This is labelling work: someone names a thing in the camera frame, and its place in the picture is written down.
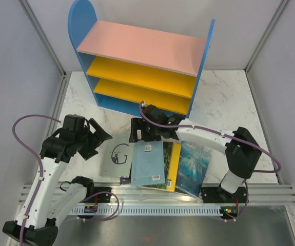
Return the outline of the grey Great Gatsby book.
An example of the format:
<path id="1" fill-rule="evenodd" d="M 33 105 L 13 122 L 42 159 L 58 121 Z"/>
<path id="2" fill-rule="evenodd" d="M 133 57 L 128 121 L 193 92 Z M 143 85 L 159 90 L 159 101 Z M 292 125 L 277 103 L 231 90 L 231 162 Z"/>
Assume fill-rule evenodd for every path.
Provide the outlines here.
<path id="1" fill-rule="evenodd" d="M 118 134 L 108 141 L 101 164 L 100 175 L 108 178 L 129 177 L 134 144 L 127 134 Z"/>

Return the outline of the light blue book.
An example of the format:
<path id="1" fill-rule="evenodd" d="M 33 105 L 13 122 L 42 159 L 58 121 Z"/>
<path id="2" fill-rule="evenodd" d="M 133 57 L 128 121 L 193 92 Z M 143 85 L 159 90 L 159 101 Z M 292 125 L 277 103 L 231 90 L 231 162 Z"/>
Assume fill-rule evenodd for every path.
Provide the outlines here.
<path id="1" fill-rule="evenodd" d="M 162 141 L 138 141 L 134 144 L 131 185 L 150 186 L 165 183 Z"/>

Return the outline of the yellow book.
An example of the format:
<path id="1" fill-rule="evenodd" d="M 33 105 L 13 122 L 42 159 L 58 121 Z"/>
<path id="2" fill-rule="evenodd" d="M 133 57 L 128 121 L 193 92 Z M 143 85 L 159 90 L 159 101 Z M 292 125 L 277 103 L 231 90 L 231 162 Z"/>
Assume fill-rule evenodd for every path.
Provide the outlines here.
<path id="1" fill-rule="evenodd" d="M 181 153 L 181 144 L 173 143 L 166 180 L 166 191 L 174 192 Z"/>

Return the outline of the green forest cover book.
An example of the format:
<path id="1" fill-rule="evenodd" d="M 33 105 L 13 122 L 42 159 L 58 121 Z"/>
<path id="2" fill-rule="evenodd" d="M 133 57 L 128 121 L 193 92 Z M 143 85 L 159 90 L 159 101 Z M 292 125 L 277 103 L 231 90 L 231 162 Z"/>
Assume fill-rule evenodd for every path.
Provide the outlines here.
<path id="1" fill-rule="evenodd" d="M 172 153 L 172 142 L 163 142 L 163 158 L 164 158 L 164 175 L 165 175 L 165 182 L 160 184 L 152 184 L 152 185 L 145 185 L 144 187 L 152 188 L 152 189 L 161 189 L 165 190 L 167 187 L 167 178 L 168 172 L 170 168 L 170 161 L 171 161 L 171 153 Z"/>

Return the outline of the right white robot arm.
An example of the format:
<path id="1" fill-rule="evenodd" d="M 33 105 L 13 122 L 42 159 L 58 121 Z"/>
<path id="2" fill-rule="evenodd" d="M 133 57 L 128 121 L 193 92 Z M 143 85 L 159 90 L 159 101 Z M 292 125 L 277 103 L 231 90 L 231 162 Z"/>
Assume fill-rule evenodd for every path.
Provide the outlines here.
<path id="1" fill-rule="evenodd" d="M 221 203 L 246 201 L 247 189 L 241 185 L 248 180 L 262 154 L 262 149 L 243 127 L 234 131 L 222 131 L 196 124 L 182 115 L 167 116 L 154 105 L 140 104 L 140 117 L 131 119 L 130 143 L 154 142 L 163 139 L 191 142 L 209 147 L 225 155 L 228 171 L 218 187 L 212 187 L 204 202 Z"/>

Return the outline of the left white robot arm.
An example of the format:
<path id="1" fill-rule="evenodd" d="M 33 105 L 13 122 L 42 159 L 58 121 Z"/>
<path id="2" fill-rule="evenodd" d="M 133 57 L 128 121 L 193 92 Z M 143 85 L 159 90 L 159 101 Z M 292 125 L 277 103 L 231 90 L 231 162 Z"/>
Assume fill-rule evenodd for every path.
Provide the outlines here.
<path id="1" fill-rule="evenodd" d="M 97 148 L 112 139 L 93 119 L 66 115 L 63 125 L 46 138 L 40 153 L 29 149 L 38 170 L 26 201 L 15 219 L 5 222 L 3 233 L 20 245 L 53 245 L 58 229 L 71 210 L 81 202 L 109 201 L 110 188 L 95 188 L 90 178 L 73 178 L 68 189 L 52 203 L 59 179 L 71 158 L 84 160 L 98 154 Z"/>

